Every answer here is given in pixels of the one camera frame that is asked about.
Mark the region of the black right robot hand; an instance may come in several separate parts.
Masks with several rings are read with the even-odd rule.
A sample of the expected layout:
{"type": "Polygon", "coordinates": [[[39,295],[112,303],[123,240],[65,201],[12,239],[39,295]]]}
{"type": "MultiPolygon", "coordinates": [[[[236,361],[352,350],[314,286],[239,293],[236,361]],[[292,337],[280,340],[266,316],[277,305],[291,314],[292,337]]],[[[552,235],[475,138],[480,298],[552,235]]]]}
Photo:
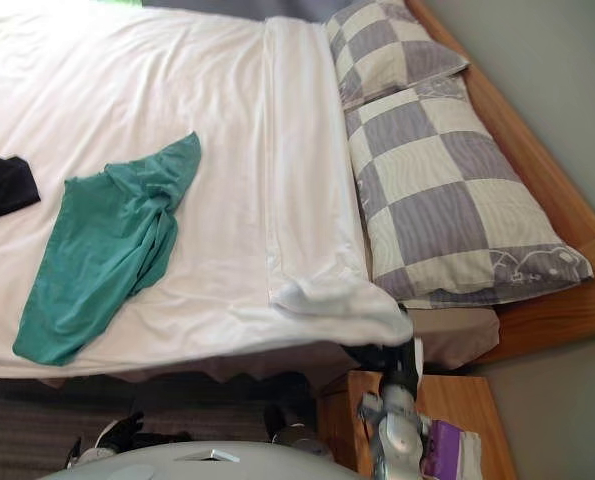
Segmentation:
{"type": "Polygon", "coordinates": [[[415,338],[397,345],[366,344],[343,346],[343,350],[367,371],[384,375],[387,385],[399,385],[416,392],[421,374],[417,369],[415,338]]]}

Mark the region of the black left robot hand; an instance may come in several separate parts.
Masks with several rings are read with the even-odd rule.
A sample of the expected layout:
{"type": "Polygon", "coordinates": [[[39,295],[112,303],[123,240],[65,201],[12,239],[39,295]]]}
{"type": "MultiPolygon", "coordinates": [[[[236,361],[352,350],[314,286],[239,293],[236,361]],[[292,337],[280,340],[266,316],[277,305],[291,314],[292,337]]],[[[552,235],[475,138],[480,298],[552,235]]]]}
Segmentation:
{"type": "Polygon", "coordinates": [[[102,460],[131,448],[133,437],[143,428],[144,413],[138,411],[121,420],[113,420],[99,434],[94,445],[82,450],[82,438],[78,437],[69,450],[64,468],[102,460]]]}

